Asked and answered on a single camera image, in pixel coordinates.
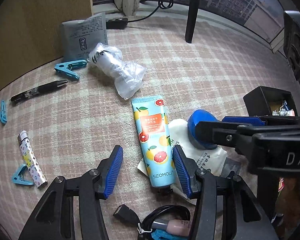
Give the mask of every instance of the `black pen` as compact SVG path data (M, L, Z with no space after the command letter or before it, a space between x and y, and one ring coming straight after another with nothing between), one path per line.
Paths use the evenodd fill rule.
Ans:
M49 93L49 92L57 90L59 87L62 87L67 83L68 83L67 80L53 81L53 82L50 82L48 84L44 84L44 85L32 88L28 91L22 92L20 94L17 94L16 96L13 96L10 99L10 101L13 102L13 103L16 103L16 102L19 102L21 100L25 100L25 99L29 98L30 96Z

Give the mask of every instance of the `white patterned lighter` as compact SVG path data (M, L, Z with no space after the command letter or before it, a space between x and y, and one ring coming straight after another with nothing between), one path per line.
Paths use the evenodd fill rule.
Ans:
M26 161L28 171L30 172L30 175L36 187L44 187L48 183L48 181L46 177L42 174L42 170L38 164L37 158L34 156L34 152L30 145L30 141L26 131L22 131L18 135L18 142L20 145L22 157Z

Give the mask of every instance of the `brown wooden board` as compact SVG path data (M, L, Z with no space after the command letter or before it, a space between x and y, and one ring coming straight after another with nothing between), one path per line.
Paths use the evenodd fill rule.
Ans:
M90 16L90 0L4 0L0 6L0 89L63 55L61 22Z

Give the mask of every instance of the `metal pivot bolt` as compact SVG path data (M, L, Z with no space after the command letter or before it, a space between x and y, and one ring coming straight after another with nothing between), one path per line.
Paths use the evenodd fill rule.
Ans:
M63 182L63 177L62 177L62 176L56 177L56 178L55 178L55 182L56 182L56 183Z
M231 142L232 141L232 135L228 134L226 137L227 142Z
M242 178L239 175L233 175L232 179L236 182L239 182Z
M91 171L89 171L89 174L92 176L95 176L99 173L99 171L97 169L92 169Z
M197 173L201 174L201 175L204 175L207 173L207 170L204 169L204 168L200 168L200 169L197 169Z

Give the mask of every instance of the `hand cream tube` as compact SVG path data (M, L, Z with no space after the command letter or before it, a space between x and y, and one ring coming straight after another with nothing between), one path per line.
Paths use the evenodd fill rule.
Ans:
M175 175L162 96L134 98L131 103L151 185L168 187L174 183Z

